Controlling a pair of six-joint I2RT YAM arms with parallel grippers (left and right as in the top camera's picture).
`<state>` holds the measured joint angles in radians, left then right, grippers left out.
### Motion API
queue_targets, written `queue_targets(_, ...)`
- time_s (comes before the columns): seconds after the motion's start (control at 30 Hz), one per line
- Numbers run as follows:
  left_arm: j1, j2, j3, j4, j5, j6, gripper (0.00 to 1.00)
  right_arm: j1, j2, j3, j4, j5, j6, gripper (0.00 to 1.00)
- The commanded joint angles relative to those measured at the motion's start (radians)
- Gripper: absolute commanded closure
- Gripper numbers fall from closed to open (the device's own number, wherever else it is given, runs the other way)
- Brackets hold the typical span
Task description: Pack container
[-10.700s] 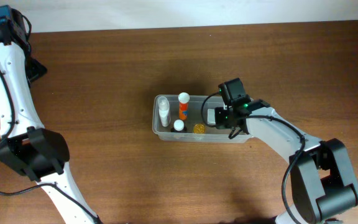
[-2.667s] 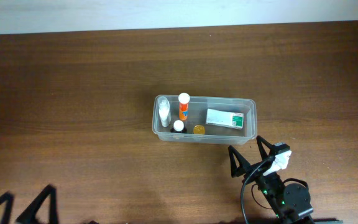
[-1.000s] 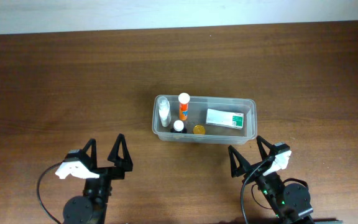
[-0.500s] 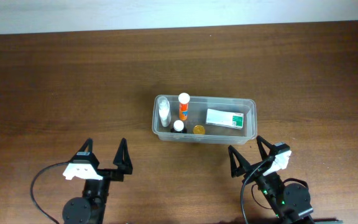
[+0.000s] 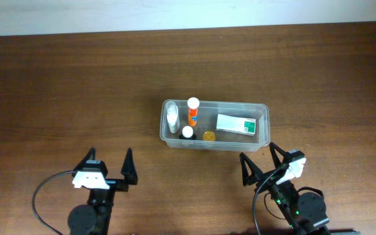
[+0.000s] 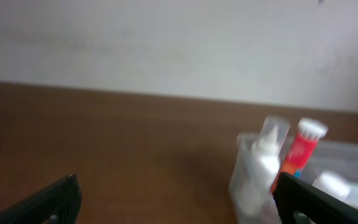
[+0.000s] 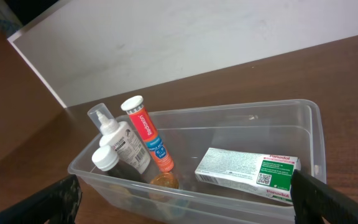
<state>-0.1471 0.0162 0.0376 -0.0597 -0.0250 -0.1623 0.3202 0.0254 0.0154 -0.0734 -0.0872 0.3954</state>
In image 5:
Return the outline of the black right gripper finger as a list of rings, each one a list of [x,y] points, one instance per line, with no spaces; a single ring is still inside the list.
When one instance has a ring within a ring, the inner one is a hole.
[[[244,152],[240,153],[240,163],[242,168],[243,186],[260,186],[264,178],[263,171]]]
[[[272,156],[272,160],[274,162],[274,166],[276,168],[285,168],[288,164],[288,154],[286,151],[281,149],[277,144],[274,142],[269,143],[270,153]],[[278,153],[283,157],[282,160],[280,160]]]

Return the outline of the dark syrup bottle white cap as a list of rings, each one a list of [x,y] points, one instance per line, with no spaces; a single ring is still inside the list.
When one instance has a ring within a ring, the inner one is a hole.
[[[196,134],[194,133],[194,130],[191,126],[185,126],[181,134],[179,135],[179,139],[182,140],[196,140]]]

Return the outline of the small jar gold lid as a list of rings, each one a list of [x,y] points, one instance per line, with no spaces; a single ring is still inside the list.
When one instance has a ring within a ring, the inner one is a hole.
[[[212,131],[206,131],[203,135],[202,135],[202,139],[203,141],[210,141],[210,142],[214,142],[216,140],[216,135],[214,132]]]

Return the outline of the white plastic bottle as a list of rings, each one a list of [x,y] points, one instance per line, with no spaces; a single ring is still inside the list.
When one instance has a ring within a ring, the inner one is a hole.
[[[172,134],[175,134],[178,132],[180,127],[178,106],[175,102],[169,101],[166,103],[165,108],[169,130]]]

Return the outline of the orange vitamin tube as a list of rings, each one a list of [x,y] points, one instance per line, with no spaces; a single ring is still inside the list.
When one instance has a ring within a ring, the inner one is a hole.
[[[188,124],[194,127],[198,120],[198,108],[200,106],[200,101],[196,97],[191,97],[187,100],[188,106]]]

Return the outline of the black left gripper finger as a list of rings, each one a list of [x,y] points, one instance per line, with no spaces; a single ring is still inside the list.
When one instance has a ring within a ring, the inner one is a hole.
[[[73,168],[73,170],[74,171],[81,170],[88,160],[94,160],[95,159],[95,153],[96,153],[95,148],[91,147],[89,149],[88,153],[86,154],[86,156]]]
[[[133,151],[131,148],[127,150],[122,168],[121,174],[124,176],[124,180],[128,185],[138,184],[138,175],[133,160]]]

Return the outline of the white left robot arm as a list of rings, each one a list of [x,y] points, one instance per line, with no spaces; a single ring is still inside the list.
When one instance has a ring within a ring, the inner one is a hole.
[[[73,169],[72,184],[75,188],[88,189],[89,197],[85,204],[76,206],[69,213],[67,223],[71,234],[107,234],[115,194],[127,192],[129,186],[138,183],[131,148],[127,150],[121,167],[122,179],[108,179],[105,163],[96,160],[95,154],[95,148],[90,148]]]

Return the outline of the white medicine box red text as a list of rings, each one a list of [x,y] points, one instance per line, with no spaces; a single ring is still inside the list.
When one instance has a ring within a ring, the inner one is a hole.
[[[253,118],[234,117],[223,114],[217,115],[216,129],[236,134],[253,136],[256,133],[257,122]]]

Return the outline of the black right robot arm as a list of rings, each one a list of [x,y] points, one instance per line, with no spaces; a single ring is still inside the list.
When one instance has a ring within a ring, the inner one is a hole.
[[[284,151],[273,142],[269,144],[269,148],[275,168],[266,173],[245,153],[240,153],[243,185],[256,186],[252,213],[258,234],[261,231],[257,221],[256,203],[261,193],[271,196],[293,234],[359,234],[359,231],[355,230],[329,230],[324,193],[312,187],[295,188],[291,180],[302,175],[306,163],[302,151],[298,149]]]

